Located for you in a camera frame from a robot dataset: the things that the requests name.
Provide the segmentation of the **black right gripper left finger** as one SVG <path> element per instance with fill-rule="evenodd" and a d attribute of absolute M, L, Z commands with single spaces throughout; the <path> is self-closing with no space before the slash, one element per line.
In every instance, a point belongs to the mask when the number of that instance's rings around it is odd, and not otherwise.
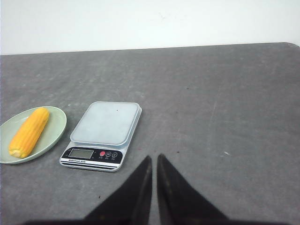
<path fill-rule="evenodd" d="M 152 198 L 152 160 L 149 156 L 126 181 L 84 221 L 91 225 L 147 225 Z"/>

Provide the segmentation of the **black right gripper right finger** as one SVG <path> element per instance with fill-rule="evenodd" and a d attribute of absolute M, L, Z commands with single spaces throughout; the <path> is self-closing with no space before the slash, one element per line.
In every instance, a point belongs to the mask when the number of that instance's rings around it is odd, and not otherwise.
<path fill-rule="evenodd" d="M 164 154 L 157 158 L 157 200 L 162 225 L 229 222 L 229 218 L 197 192 Z"/>

